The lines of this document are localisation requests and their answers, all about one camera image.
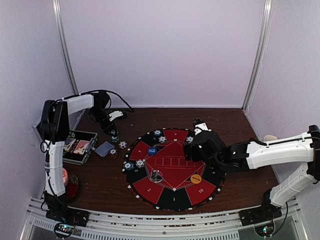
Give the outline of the white chips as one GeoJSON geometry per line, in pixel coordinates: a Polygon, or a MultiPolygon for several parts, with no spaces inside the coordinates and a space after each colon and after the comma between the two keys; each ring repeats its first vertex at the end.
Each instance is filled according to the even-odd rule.
{"type": "Polygon", "coordinates": [[[141,169],[141,168],[143,168],[145,166],[145,161],[139,159],[139,160],[136,161],[135,165],[136,165],[137,168],[141,169]]]}
{"type": "Polygon", "coordinates": [[[160,143],[165,143],[165,142],[167,141],[167,138],[166,138],[165,136],[160,136],[160,137],[158,138],[158,141],[159,141],[160,143]]]}
{"type": "Polygon", "coordinates": [[[192,141],[193,141],[193,137],[192,136],[188,136],[186,139],[185,139],[185,141],[187,142],[187,143],[191,143],[192,141]]]}

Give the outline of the front aluminium rail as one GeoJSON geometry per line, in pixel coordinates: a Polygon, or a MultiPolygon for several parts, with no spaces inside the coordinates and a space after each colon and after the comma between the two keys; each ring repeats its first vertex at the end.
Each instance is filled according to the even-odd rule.
{"type": "MultiPolygon", "coordinates": [[[[24,215],[18,240],[59,240],[56,221],[46,218],[41,210],[43,197],[31,198],[24,215]]],[[[295,198],[282,208],[282,216],[273,221],[244,226],[239,211],[183,215],[137,215],[88,211],[85,227],[76,226],[66,240],[310,240],[300,206],[295,198]],[[264,226],[273,223],[272,237],[260,236],[264,226]]]]}

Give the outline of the green white chip stack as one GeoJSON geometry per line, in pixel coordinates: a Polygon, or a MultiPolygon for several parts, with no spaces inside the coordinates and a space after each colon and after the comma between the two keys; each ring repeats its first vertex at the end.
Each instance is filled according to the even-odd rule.
{"type": "Polygon", "coordinates": [[[119,142],[119,137],[117,136],[117,135],[112,135],[111,136],[111,141],[113,142],[113,143],[117,143],[117,142],[119,142]]]}

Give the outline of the red floral round tin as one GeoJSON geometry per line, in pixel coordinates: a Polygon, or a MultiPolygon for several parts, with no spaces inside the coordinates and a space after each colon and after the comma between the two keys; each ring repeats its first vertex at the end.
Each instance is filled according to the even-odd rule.
{"type": "Polygon", "coordinates": [[[62,169],[62,179],[63,179],[63,184],[66,187],[69,181],[69,176],[68,172],[65,168],[62,169]]]}

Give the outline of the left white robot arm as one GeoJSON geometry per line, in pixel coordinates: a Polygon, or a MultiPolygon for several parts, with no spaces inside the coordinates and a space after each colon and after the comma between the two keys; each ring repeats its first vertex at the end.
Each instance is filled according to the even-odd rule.
{"type": "Polygon", "coordinates": [[[45,101],[38,131],[42,140],[40,149],[45,154],[45,191],[48,195],[59,198],[66,193],[63,182],[63,150],[70,131],[70,115],[89,110],[93,120],[106,135],[118,137],[114,121],[123,116],[123,113],[107,113],[105,110],[106,106],[111,104],[110,94],[113,93],[99,89],[45,101]]]}

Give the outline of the red black chip stack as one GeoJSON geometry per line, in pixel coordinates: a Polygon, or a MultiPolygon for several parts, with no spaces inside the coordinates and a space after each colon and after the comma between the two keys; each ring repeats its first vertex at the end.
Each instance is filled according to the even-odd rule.
{"type": "Polygon", "coordinates": [[[116,159],[117,156],[118,156],[118,151],[117,151],[116,149],[111,149],[111,150],[109,151],[109,157],[110,157],[111,159],[116,159]]]}

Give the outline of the blue small blind button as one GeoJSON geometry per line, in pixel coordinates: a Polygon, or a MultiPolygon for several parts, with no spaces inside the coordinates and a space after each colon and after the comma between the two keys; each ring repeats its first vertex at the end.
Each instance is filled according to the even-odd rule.
{"type": "Polygon", "coordinates": [[[155,155],[157,153],[157,151],[158,150],[155,147],[149,147],[147,149],[147,154],[150,155],[150,156],[153,156],[153,155],[155,155]]]}

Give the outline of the orange big blind button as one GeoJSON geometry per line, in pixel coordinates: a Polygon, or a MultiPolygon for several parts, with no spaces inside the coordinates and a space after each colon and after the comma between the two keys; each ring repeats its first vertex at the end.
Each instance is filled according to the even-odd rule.
{"type": "Polygon", "coordinates": [[[197,184],[200,184],[201,181],[202,181],[202,177],[199,175],[199,174],[193,174],[191,177],[190,177],[190,181],[197,185],[197,184]]]}

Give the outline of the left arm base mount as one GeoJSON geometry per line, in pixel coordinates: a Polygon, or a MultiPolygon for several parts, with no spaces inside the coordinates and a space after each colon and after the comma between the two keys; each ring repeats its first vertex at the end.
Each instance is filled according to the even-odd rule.
{"type": "Polygon", "coordinates": [[[46,218],[72,226],[86,227],[89,212],[86,210],[68,207],[67,194],[60,196],[44,192],[44,202],[47,205],[46,218]]]}

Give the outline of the white grey chip stack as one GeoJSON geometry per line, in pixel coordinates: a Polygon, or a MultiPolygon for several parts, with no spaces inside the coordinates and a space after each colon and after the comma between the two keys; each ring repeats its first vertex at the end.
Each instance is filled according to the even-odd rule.
{"type": "Polygon", "coordinates": [[[125,148],[127,148],[128,144],[126,141],[120,141],[118,146],[120,149],[125,149],[125,148]]]}

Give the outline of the dark red round lid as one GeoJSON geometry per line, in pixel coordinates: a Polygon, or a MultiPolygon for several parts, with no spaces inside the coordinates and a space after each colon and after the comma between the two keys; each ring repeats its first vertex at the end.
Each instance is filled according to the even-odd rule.
{"type": "Polygon", "coordinates": [[[66,195],[68,199],[73,198],[79,189],[79,179],[75,173],[68,175],[68,182],[66,184],[66,195]]]}

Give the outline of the blue playing card deck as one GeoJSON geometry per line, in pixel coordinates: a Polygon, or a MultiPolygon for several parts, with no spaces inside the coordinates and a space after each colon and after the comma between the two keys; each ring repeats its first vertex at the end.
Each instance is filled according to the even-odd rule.
{"type": "Polygon", "coordinates": [[[99,147],[97,147],[94,151],[100,156],[105,157],[115,146],[107,141],[102,143],[99,147]]]}

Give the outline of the green chips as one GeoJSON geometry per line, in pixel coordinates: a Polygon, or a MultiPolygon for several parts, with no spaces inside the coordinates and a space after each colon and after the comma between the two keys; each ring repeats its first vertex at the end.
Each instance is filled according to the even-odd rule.
{"type": "Polygon", "coordinates": [[[134,167],[135,167],[135,165],[134,165],[132,162],[126,162],[126,163],[123,165],[123,168],[124,168],[125,170],[128,170],[128,171],[132,170],[134,167]]]}
{"type": "Polygon", "coordinates": [[[162,131],[159,130],[159,129],[157,129],[157,130],[155,130],[155,131],[153,132],[153,134],[154,134],[155,136],[160,136],[160,135],[162,134],[162,131]]]}

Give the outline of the black gold card box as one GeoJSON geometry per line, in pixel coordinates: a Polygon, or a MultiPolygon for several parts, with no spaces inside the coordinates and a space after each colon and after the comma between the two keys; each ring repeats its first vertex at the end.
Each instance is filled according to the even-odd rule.
{"type": "Polygon", "coordinates": [[[75,138],[67,138],[65,140],[65,145],[63,147],[63,150],[65,152],[69,152],[72,149],[73,144],[75,143],[76,139],[75,138]]]}

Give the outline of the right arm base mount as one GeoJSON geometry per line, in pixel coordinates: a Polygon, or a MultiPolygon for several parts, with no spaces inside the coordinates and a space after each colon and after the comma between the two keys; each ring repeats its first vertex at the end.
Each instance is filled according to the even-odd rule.
{"type": "Polygon", "coordinates": [[[241,210],[239,213],[239,218],[242,226],[255,225],[262,222],[271,221],[275,218],[282,216],[282,211],[280,208],[276,209],[264,209],[261,207],[251,208],[246,210],[241,210]]]}

